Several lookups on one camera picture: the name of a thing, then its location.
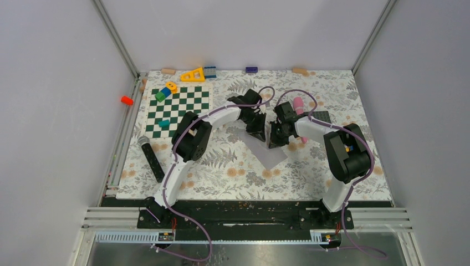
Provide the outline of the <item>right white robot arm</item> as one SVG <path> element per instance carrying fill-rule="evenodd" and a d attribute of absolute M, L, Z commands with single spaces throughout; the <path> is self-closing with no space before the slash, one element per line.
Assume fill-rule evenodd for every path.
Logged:
<path fill-rule="evenodd" d="M 332 228 L 345 216 L 354 186 L 370 176 L 375 159 L 360 127 L 340 127 L 318 120 L 305 112 L 297 114 L 290 103 L 275 107 L 276 118 L 270 122 L 270 149 L 289 144 L 290 137 L 306 137 L 324 144 L 333 179 L 314 218 L 325 228 Z"/>

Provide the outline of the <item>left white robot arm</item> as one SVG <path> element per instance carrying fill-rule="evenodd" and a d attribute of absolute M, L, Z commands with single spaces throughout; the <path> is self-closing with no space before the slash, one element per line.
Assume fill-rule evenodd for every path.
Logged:
<path fill-rule="evenodd" d="M 147 210 L 151 213 L 150 219 L 156 226 L 164 228 L 171 223 L 172 213 L 166 208 L 176 203 L 182 178 L 206 152 L 213 129 L 240 120 L 245 123 L 248 135 L 266 141 L 266 114 L 260 108 L 262 105 L 265 102 L 260 93 L 249 89 L 244 95 L 230 97 L 222 106 L 203 115 L 192 111 L 185 113 L 171 140 L 173 163 L 167 171 L 162 169 L 149 138 L 142 136 L 138 139 L 137 143 L 160 184 L 152 197 L 154 203 L 147 205 Z"/>

